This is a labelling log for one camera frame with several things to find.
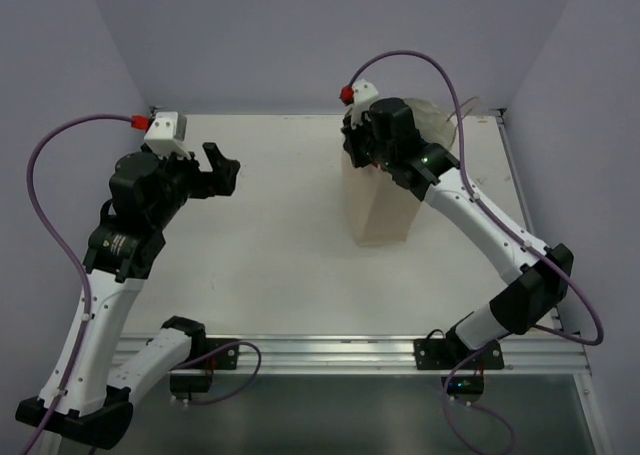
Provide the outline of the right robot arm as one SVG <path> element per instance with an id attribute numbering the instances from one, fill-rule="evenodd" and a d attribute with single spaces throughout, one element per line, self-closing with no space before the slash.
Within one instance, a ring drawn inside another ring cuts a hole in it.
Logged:
<path id="1" fill-rule="evenodd" d="M 574 256 L 563 244 L 550 247 L 518 225 L 473 186 L 461 157 L 420 133 L 410 106 L 397 97 L 349 108 L 343 149 L 356 169 L 374 167 L 446 217 L 486 257 L 504 283 L 487 304 L 427 342 L 431 359 L 468 367 L 481 349 L 533 328 L 568 291 Z"/>

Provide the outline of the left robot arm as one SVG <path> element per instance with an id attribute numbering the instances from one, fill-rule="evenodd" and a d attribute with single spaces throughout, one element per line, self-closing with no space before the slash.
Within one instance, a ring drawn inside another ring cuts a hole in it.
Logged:
<path id="1" fill-rule="evenodd" d="M 169 370 L 205 361 L 204 325 L 173 316 L 123 366 L 112 366 L 129 311 L 165 245 L 166 226 L 188 200 L 235 190 L 240 162 L 224 157 L 214 143 L 203 149 L 208 171 L 194 153 L 162 158 L 148 147 L 116 163 L 111 197 L 88 239 L 70 333 L 45 387 L 19 403 L 17 421 L 111 449 L 126 433 L 135 406 Z"/>

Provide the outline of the beige paper bag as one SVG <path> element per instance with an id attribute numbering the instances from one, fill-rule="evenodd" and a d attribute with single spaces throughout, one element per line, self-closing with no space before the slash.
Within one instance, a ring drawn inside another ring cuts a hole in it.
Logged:
<path id="1" fill-rule="evenodd" d="M 453 112 L 447 113 L 428 100 L 407 98 L 417 129 L 429 142 L 450 149 L 457 136 Z M 341 155 L 344 212 L 349 233 L 361 247 L 385 246 L 406 241 L 422 203 L 394 183 L 391 176 L 372 165 L 355 168 L 347 153 Z"/>

